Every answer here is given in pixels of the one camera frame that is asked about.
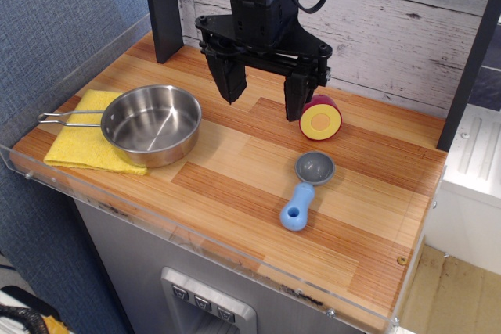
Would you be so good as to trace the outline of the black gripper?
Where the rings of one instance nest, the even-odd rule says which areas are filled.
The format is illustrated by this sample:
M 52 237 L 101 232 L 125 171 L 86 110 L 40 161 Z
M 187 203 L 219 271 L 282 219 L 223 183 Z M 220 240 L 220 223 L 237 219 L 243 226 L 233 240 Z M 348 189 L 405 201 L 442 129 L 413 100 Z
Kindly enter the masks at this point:
M 326 85 L 332 48 L 299 23 L 298 0 L 231 0 L 232 12 L 199 16 L 200 47 L 221 97 L 235 102 L 252 66 L 285 78 L 287 120 L 297 121 L 318 86 Z

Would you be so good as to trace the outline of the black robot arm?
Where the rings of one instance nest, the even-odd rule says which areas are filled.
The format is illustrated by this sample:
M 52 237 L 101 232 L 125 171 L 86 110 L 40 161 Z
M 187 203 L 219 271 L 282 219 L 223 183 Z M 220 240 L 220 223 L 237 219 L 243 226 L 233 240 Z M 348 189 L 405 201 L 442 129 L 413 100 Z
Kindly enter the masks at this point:
M 229 15 L 199 16 L 201 52 L 222 98 L 233 103 L 242 95 L 251 66 L 285 78 L 287 119 L 299 120 L 329 80 L 333 50 L 300 25 L 298 14 L 316 13 L 325 2 L 305 8 L 299 0 L 230 0 Z

